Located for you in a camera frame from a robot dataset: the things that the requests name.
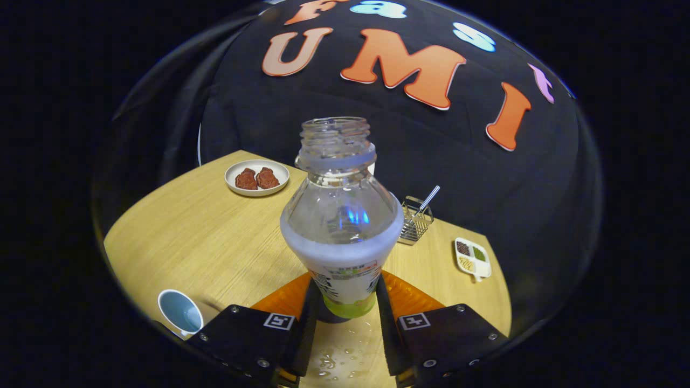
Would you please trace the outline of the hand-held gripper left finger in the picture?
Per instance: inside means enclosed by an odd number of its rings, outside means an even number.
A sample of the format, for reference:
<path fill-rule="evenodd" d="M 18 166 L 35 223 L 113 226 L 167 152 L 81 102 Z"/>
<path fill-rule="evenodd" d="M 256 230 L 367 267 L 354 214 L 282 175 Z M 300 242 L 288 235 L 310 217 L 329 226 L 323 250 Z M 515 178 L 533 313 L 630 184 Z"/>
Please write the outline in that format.
<path fill-rule="evenodd" d="M 196 334 L 195 349 L 243 386 L 298 386 L 318 311 L 318 287 L 305 273 L 251 307 L 224 309 Z"/>

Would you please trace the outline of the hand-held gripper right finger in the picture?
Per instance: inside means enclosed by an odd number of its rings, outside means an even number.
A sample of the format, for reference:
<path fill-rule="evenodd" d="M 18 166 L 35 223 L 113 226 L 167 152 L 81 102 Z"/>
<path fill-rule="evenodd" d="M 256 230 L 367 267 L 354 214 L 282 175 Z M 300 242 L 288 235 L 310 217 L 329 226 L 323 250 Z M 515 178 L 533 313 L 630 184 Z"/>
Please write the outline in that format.
<path fill-rule="evenodd" d="M 467 304 L 444 306 L 392 275 L 376 297 L 384 355 L 398 386 L 450 386 L 497 356 L 508 338 Z"/>

